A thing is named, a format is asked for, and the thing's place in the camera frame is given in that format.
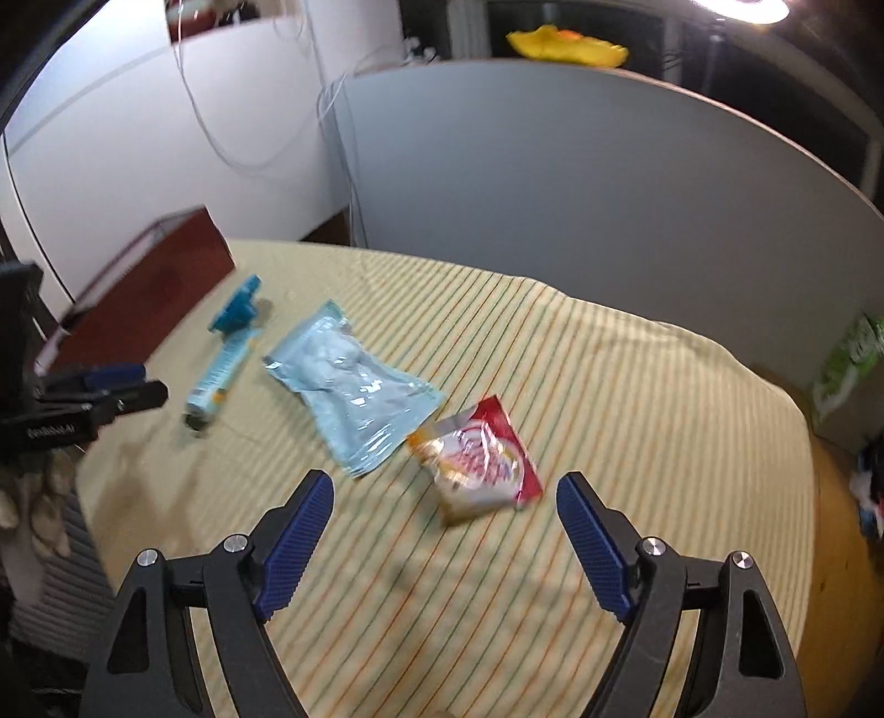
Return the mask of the white gloved left hand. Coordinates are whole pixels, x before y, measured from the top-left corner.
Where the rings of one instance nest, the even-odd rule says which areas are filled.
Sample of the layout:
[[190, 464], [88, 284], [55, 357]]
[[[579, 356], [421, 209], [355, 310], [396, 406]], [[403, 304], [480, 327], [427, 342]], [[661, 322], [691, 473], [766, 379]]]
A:
[[29, 528], [39, 558], [70, 555], [63, 509], [75, 488], [76, 465], [63, 448], [2, 467], [2, 533]]

